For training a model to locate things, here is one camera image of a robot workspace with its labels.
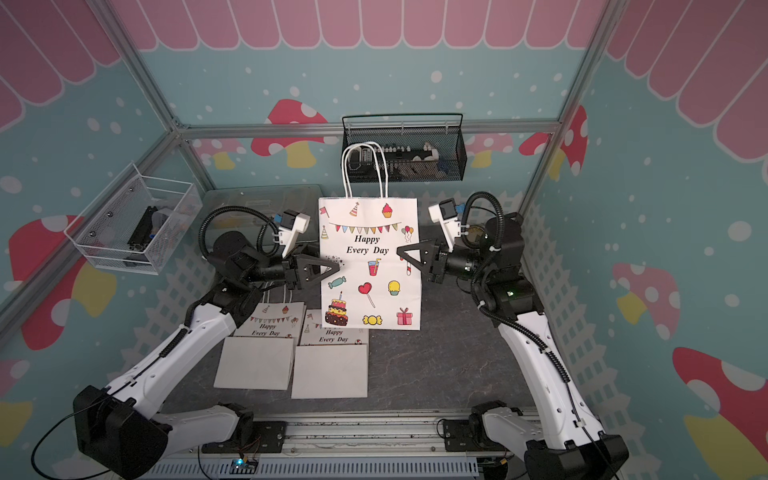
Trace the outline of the paper bag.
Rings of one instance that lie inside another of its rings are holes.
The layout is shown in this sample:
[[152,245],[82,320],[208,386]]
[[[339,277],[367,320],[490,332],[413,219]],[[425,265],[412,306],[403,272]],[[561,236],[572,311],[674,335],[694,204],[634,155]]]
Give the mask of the paper bag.
[[225,340],[214,387],[287,390],[305,314],[303,302],[258,304]]
[[319,309],[306,312],[295,349],[291,398],[366,398],[369,332],[327,326],[321,314]]
[[[354,153],[369,153],[379,185],[376,197],[352,192],[350,164]],[[422,281],[418,260],[401,259],[397,249],[419,241],[415,198],[389,194],[384,149],[376,142],[345,148],[344,195],[318,200],[319,247],[323,259],[339,271],[321,282],[323,323],[338,328],[418,331],[421,327]]]

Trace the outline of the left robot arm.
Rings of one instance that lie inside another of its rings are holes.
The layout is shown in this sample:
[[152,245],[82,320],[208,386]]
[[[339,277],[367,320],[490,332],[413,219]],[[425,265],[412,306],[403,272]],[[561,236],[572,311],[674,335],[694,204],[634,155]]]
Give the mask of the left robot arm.
[[[212,221],[239,212],[263,221],[273,244],[250,242],[240,231],[221,234],[206,245]],[[221,340],[233,334],[256,309],[262,295],[283,285],[300,290],[317,285],[340,266],[314,249],[297,247],[311,222],[307,214],[286,210],[277,218],[239,205],[218,207],[201,222],[198,247],[220,280],[187,308],[175,333],[123,375],[98,389],[87,386],[73,401],[78,449],[124,479],[147,473],[163,457],[189,445],[226,442],[250,433],[252,422],[236,406],[217,405],[164,420],[162,404],[178,383]]]

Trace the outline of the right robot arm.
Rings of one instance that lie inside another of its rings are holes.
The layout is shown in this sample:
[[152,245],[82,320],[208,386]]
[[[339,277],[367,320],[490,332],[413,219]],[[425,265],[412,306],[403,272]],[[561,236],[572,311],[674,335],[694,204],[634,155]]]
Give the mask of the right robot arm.
[[493,469],[516,457],[528,479],[618,478],[628,447],[621,436],[606,433],[566,368],[543,302],[522,269],[522,216],[504,213],[488,192],[462,205],[444,200],[429,215],[444,238],[401,246],[398,256],[428,281],[466,281],[475,307],[511,349],[538,413],[531,422],[500,401],[477,405],[467,420],[439,422],[446,448],[498,451],[502,457],[488,464]]

